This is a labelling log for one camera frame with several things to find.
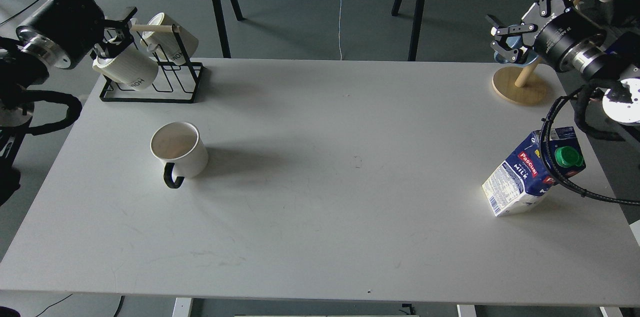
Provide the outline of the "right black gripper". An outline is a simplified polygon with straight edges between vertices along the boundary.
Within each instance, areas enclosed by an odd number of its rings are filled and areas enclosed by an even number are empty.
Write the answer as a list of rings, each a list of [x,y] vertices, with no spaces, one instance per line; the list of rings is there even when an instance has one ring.
[[[531,48],[559,73],[575,69],[582,74],[598,74],[608,62],[601,49],[606,32],[577,11],[568,0],[551,0],[546,15],[538,3],[523,15],[524,24],[506,26],[492,14],[486,14],[490,35],[503,38],[490,43],[498,64],[526,66]]]

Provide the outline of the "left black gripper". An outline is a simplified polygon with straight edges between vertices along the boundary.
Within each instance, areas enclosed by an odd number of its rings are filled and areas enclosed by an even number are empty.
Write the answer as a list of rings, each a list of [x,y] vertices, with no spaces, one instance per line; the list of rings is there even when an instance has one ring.
[[[91,50],[91,59],[112,59],[134,43],[131,33],[102,39],[105,30],[129,32],[137,13],[134,5],[121,16],[105,18],[94,0],[47,0],[16,28],[20,51],[35,57],[46,67],[70,70]]]

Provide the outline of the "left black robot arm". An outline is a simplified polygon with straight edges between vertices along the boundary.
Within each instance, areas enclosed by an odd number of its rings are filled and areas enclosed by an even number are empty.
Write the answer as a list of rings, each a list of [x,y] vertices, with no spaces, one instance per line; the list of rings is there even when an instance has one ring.
[[[105,17],[95,0],[47,0],[16,28],[16,39],[1,39],[1,202],[20,187],[13,167],[25,135],[45,135],[73,125],[82,103],[72,94],[34,90],[50,77],[50,69],[75,69],[86,56],[115,58],[130,46],[131,19],[126,8],[117,20]],[[66,106],[59,121],[32,125],[35,103]]]

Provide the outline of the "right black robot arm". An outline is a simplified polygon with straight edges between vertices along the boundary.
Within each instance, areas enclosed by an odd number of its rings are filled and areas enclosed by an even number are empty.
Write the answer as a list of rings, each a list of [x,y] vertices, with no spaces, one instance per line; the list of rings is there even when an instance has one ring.
[[[561,165],[552,161],[551,131],[560,110],[574,100],[574,123],[592,139],[639,143],[639,36],[628,32],[608,50],[602,50],[606,32],[584,16],[569,0],[538,0],[521,22],[505,25],[487,14],[491,23],[491,47],[500,61],[522,64],[537,55],[563,73],[576,70],[585,83],[572,93],[558,97],[542,119],[542,162],[555,180],[576,194],[617,205],[638,206],[638,201],[620,200],[587,190],[561,176]]]

